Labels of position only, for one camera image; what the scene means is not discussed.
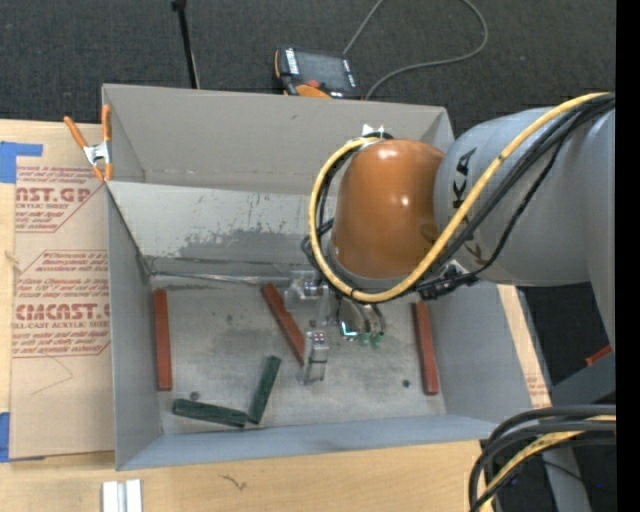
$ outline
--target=metal bracket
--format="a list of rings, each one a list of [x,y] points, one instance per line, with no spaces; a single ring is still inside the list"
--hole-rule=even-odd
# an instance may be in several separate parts
[[[293,271],[289,287],[284,291],[284,306],[295,311],[299,301],[316,300],[316,325],[326,327],[331,320],[331,311],[337,309],[336,299],[327,283],[316,284],[314,271]]]
[[[102,512],[142,512],[142,481],[103,482]]]
[[[324,331],[307,331],[304,340],[304,365],[298,374],[300,384],[324,380],[329,360],[329,345]]]

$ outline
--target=cable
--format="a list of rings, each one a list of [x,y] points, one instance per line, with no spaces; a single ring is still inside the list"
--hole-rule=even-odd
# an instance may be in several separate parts
[[[533,451],[527,450],[532,447],[546,449],[547,444],[543,442],[544,440],[551,439],[554,440],[552,444],[556,444],[556,442],[562,442],[577,435],[615,432],[615,411],[615,405],[547,407],[544,409],[525,411],[503,421],[493,430],[483,447],[482,454],[478,457],[471,469],[469,476],[469,503],[476,505],[481,504],[480,500],[476,499],[476,490],[483,468],[486,468],[485,474],[491,481],[491,484],[485,492],[486,498],[487,495],[490,497],[498,492],[498,484],[512,474],[509,473],[509,471],[524,461],[525,456],[528,457],[530,453],[539,451],[536,449],[533,449]],[[539,423],[522,426],[523,424],[536,420]],[[494,457],[497,457],[501,452],[518,446],[522,441],[531,438],[537,439],[529,443],[527,450],[520,450],[516,457],[504,465],[498,475],[494,477],[491,471]],[[598,440],[594,439],[582,440],[581,442],[591,441],[598,442]]]
[[[466,242],[480,223],[491,213],[500,200],[513,187],[513,185],[544,155],[551,147],[564,141],[566,136],[587,121],[602,115],[615,107],[615,94],[609,93],[588,102],[577,105],[567,114],[574,114],[575,117],[561,116],[554,120],[550,127],[538,137],[528,148],[518,162],[514,164],[509,174],[499,183],[478,212],[469,221],[465,229],[448,245],[446,251],[441,255],[443,261],[449,260],[454,253]]]
[[[541,420],[551,417],[580,417],[596,415],[615,415],[616,406],[609,404],[596,405],[566,405],[557,407],[545,407],[543,409],[532,409],[520,414],[516,414],[500,423],[487,439],[487,446],[492,444],[498,437],[508,432],[512,428],[523,423]]]
[[[615,417],[613,420],[613,429],[615,429]],[[470,512],[480,511],[486,512],[490,511],[491,501],[497,495],[497,492],[504,487],[515,474],[520,470],[520,467],[523,463],[525,463],[528,459],[530,459],[533,455],[539,454],[543,451],[547,451],[553,447],[558,447],[558,445],[563,444],[569,441],[572,437],[582,434],[581,431],[568,431],[568,432],[554,432],[550,434],[546,434],[528,446],[520,450],[512,459],[510,459],[507,464],[503,466],[498,475],[493,478],[489,484],[483,495],[477,500],[470,501],[471,509]]]
[[[362,31],[364,30],[364,27],[367,26],[367,23],[369,23],[369,20],[371,19],[371,16],[373,16],[373,14],[378,10],[378,7],[380,7],[380,5],[382,4],[382,2],[384,2],[384,0],[378,0],[376,2],[376,5],[373,6],[373,8],[369,11],[369,14],[367,14],[367,17],[364,19],[364,21],[362,22],[362,24],[360,25],[360,28],[358,28],[358,30],[356,31],[356,33],[353,35],[353,37],[351,38],[351,41],[349,41],[349,43],[347,44],[347,46],[345,46],[344,50],[342,50],[343,54],[346,54],[351,47],[353,46],[353,43],[356,42],[356,39],[358,39],[358,37],[360,37],[360,34],[362,33]]]
[[[516,212],[509,220],[507,228],[503,231],[502,236],[499,239],[496,248],[492,255],[483,264],[483,266],[473,272],[466,274],[460,274],[455,272],[453,275],[445,275],[444,277],[432,279],[419,283],[415,286],[415,291],[418,291],[424,300],[430,300],[438,298],[445,293],[450,293],[459,286],[466,284],[471,285],[479,281],[478,275],[489,268],[495,260],[498,258],[500,252],[504,248],[507,238],[511,231],[515,227],[515,224],[519,217],[524,212],[527,205],[535,195],[542,181],[551,171],[551,168],[558,156],[563,143],[567,140],[568,136],[575,131],[579,126],[584,123],[593,120],[596,117],[610,111],[615,107],[615,94],[607,94],[598,98],[594,98],[589,102],[585,102],[574,108],[570,115],[563,116],[560,119],[555,120],[551,127],[545,131],[525,152],[524,155],[518,160],[518,162],[512,167],[508,175],[500,182],[495,188],[491,196],[481,206],[479,211],[473,218],[467,223],[465,229],[454,240],[453,243],[447,246],[447,249],[439,256],[440,264],[445,264],[451,259],[455,252],[473,236],[474,231],[478,228],[481,222],[493,211],[497,203],[506,195],[506,193],[513,187],[513,185],[524,175],[524,173],[543,156],[549,148],[556,145],[556,149],[549,159],[546,167],[540,173],[538,178],[534,181],[534,184],[530,187],[525,198],[520,203]]]
[[[485,504],[485,502],[487,500],[492,500],[495,496],[498,495],[498,493],[504,489],[505,487],[507,487],[511,482],[513,482],[513,480],[522,472],[522,470],[524,469],[524,466],[534,457],[538,457],[543,455],[543,453],[551,451],[551,450],[557,450],[557,449],[573,449],[573,448],[578,448],[581,446],[610,446],[610,445],[615,445],[616,444],[616,440],[615,438],[592,438],[592,439],[567,439],[565,441],[560,441],[556,444],[550,445],[546,448],[544,448],[543,450],[531,454],[529,457],[527,457],[526,459],[522,460],[516,467],[512,468],[508,473],[506,473],[504,475],[504,477],[500,480],[500,482],[496,483],[495,487],[492,488],[491,491],[485,492],[480,498],[478,498],[475,502],[471,502],[472,506],[471,506],[471,512],[475,512],[476,510],[484,510],[481,507],[484,505],[485,507],[488,506],[487,504]]]
[[[491,178],[495,175],[497,170],[500,168],[502,163],[509,157],[513,152],[518,149],[533,133],[539,130],[542,126],[546,125],[551,120],[556,117],[564,114],[565,112],[571,110],[574,106],[579,105],[580,103],[584,103],[589,101],[592,98],[602,96],[606,93],[593,93],[587,94],[584,96],[580,96],[578,98],[574,98],[572,100],[566,101],[557,107],[545,112],[538,119],[536,119],[533,123],[531,123],[527,128],[525,128],[520,134],[518,134],[503,150],[502,152],[491,162],[491,164],[487,167],[487,169],[483,172],[483,174],[478,178],[478,181],[474,184],[473,188],[469,192],[469,195],[462,203],[462,205],[458,208],[456,213],[453,215],[449,224],[445,227],[443,232],[440,234],[438,239],[435,241],[434,245],[431,247],[425,258],[418,264],[418,266],[400,283],[396,284],[392,288],[385,290],[383,292],[378,293],[365,293],[359,290],[354,289],[353,287],[344,283],[329,267],[327,264],[324,255],[322,254],[322,248],[319,245],[318,235],[316,231],[316,206],[318,204],[318,196],[325,186],[325,178],[328,172],[333,168],[335,162],[338,159],[342,158],[349,152],[354,151],[355,149],[364,146],[365,144],[370,144],[376,142],[377,138],[375,137],[361,137],[359,139],[354,139],[352,141],[347,142],[341,149],[339,149],[336,153],[334,153],[329,160],[325,163],[325,165],[320,170],[318,177],[314,183],[313,189],[311,191],[311,197],[309,201],[309,210],[308,210],[308,224],[309,224],[309,237],[311,242],[311,250],[314,255],[314,258],[318,264],[318,268],[325,276],[325,278],[334,285],[341,293],[344,295],[350,296],[356,301],[363,303],[376,303],[376,302],[385,302],[391,300],[400,294],[404,293],[406,290],[411,288],[422,276],[423,274],[431,267],[433,262],[438,258],[442,250],[445,248],[447,242],[452,238],[455,230],[460,226],[462,221],[466,218],[467,213],[471,209],[471,206],[477,201],[480,193],[487,186]]]
[[[171,8],[178,13],[178,20],[180,22],[180,33],[182,34],[182,44],[184,46],[184,54],[187,59],[191,88],[200,89],[200,78],[198,77],[198,70],[196,69],[196,59],[193,56],[193,51],[191,50],[189,25],[187,24],[187,15],[185,14],[186,7],[187,0],[173,0],[171,2]]]
[[[380,80],[378,80],[375,84],[373,84],[373,86],[371,86],[369,88],[369,90],[366,92],[366,94],[364,95],[364,99],[368,100],[373,93],[378,89],[378,87],[380,87],[384,82],[386,82],[387,80],[401,74],[401,73],[406,73],[407,71],[413,71],[415,69],[422,69],[422,68],[427,68],[427,67],[434,67],[434,66],[441,66],[443,64],[454,64],[456,62],[460,62],[466,59],[469,59],[471,57],[473,57],[474,55],[477,55],[478,53],[480,53],[484,47],[487,44],[487,41],[489,40],[489,28],[487,27],[487,22],[485,21],[484,17],[482,16],[482,13],[471,3],[469,2],[469,0],[461,0],[467,7],[469,7],[473,13],[477,16],[477,18],[480,20],[480,23],[482,24],[482,31],[483,31],[483,38],[482,38],[482,43],[480,43],[480,45],[473,51],[465,54],[465,55],[461,55],[459,57],[452,57],[449,59],[443,59],[443,60],[436,60],[436,61],[432,61],[432,62],[423,62],[420,64],[412,64],[410,66],[405,66],[402,67],[400,69],[397,69],[395,71],[392,71],[391,73],[383,76]]]

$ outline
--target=cardboard box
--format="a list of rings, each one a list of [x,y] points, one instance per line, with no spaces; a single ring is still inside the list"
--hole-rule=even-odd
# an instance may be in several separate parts
[[[99,141],[99,126],[79,126]],[[2,120],[0,141],[9,456],[112,450],[104,187],[62,122]]]
[[[298,363],[260,295],[308,269],[298,249],[328,157],[364,124],[446,151],[439,107],[105,85],[114,180],[107,225],[118,469],[481,439],[531,406],[499,287],[429,304],[441,392],[425,396],[405,298],[383,305],[378,350],[330,339],[325,380]],[[168,291],[173,389],[158,391],[152,290]],[[293,314],[299,325],[313,305]],[[176,398],[247,410],[282,359],[263,422],[171,412]]]

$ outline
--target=black cable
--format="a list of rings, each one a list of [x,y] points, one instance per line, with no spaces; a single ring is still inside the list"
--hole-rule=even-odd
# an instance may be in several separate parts
[[[569,439],[567,441],[562,441],[560,443],[557,443],[555,445],[551,445],[548,446],[542,450],[540,450],[539,452],[536,452],[535,454],[532,454],[528,457],[526,457],[525,459],[521,460],[520,462],[518,462],[518,464],[516,466],[514,466],[512,469],[510,469],[500,480],[500,482],[493,487],[492,489],[485,491],[479,498],[477,499],[473,499],[469,501],[470,504],[470,510],[469,512],[476,512],[483,503],[485,503],[487,500],[490,500],[491,498],[493,498],[496,494],[498,494],[502,489],[504,489],[507,485],[509,485],[510,482],[513,481],[513,479],[518,476],[518,474],[522,471],[522,469],[524,468],[524,466],[526,465],[527,462],[529,462],[534,456],[539,456],[542,455],[545,452],[548,452],[550,450],[557,450],[557,449],[565,449],[565,448],[576,448],[578,446],[594,446],[594,445],[598,445],[598,446],[603,446],[603,445],[615,445],[616,444],[616,439],[615,438],[592,438],[592,439]]]
[[[547,421],[505,434],[501,439],[497,439],[491,445],[486,446],[473,465],[469,476],[469,503],[476,501],[477,486],[482,470],[485,466],[490,465],[493,458],[501,451],[512,448],[526,439],[537,438],[539,435],[544,434],[571,431],[602,432],[614,431],[615,429],[616,423],[614,421]]]
[[[531,165],[539,160],[552,146],[556,146],[554,153],[552,154],[548,164],[538,176],[534,184],[530,187],[527,195],[520,203],[516,212],[511,217],[507,228],[503,232],[498,245],[494,249],[494,252],[490,256],[489,260],[483,266],[473,272],[467,274],[457,274],[450,278],[437,278],[431,281],[418,283],[411,290],[407,290],[405,293],[411,291],[420,292],[421,296],[425,300],[437,298],[456,289],[463,284],[472,284],[477,282],[478,275],[491,266],[498,258],[500,252],[504,248],[508,236],[515,227],[515,224],[519,217],[522,215],[527,205],[535,195],[542,181],[551,171],[553,164],[563,147],[563,143],[567,140],[568,136],[573,133],[582,124],[593,120],[596,117],[603,115],[615,107],[615,94],[603,95],[597,97],[594,100],[585,102],[578,105],[572,111],[569,111],[567,115],[564,115],[560,119],[556,120],[551,127],[540,136],[538,140],[528,149],[528,151],[518,160],[518,162],[511,169],[509,175],[500,183],[500,185],[494,190],[490,198],[483,204],[478,213],[474,215],[465,229],[460,233],[458,237],[451,243],[443,255],[439,257],[441,262],[446,262],[453,257],[455,252],[472,237],[473,232],[481,224],[482,221],[493,211],[497,203],[504,197],[504,195],[513,187],[517,180],[519,180],[525,171],[527,171]]]
[[[493,443],[498,437],[512,429],[517,425],[521,425],[528,421],[540,420],[550,417],[590,417],[590,416],[615,416],[616,406],[610,404],[594,404],[594,405],[565,405],[556,407],[545,407],[543,409],[532,409],[530,411],[521,412],[511,418],[507,418],[500,423],[487,439],[486,445]]]
[[[191,39],[189,38],[189,25],[187,23],[187,15],[185,9],[187,8],[187,0],[172,0],[171,8],[178,13],[178,20],[180,22],[180,33],[182,34],[182,44],[184,46],[184,54],[187,59],[187,67],[189,68],[189,81],[191,82],[192,89],[200,89],[200,80],[198,79],[198,72],[196,70],[196,62],[191,51]]]
[[[480,223],[493,211],[495,206],[507,194],[515,183],[536,163],[551,147],[563,140],[566,135],[577,129],[583,123],[599,117],[615,106],[615,94],[607,94],[593,98],[569,110],[563,116],[552,121],[549,127],[542,133],[518,159],[508,175],[498,184],[492,194],[487,198],[482,207],[470,220],[469,224],[456,239],[449,244],[446,251],[440,256],[440,260],[448,261],[455,252],[473,235]],[[575,115],[589,112],[590,115],[576,121]]]

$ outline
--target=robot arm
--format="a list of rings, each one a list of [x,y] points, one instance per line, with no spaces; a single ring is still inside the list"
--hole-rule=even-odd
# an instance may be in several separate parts
[[[476,279],[591,281],[614,346],[614,152],[614,94],[481,124],[446,155],[379,134],[355,139],[316,180],[307,252],[330,286],[364,304]],[[335,219],[322,226],[322,197],[354,153]],[[462,275],[446,273],[452,262]]]

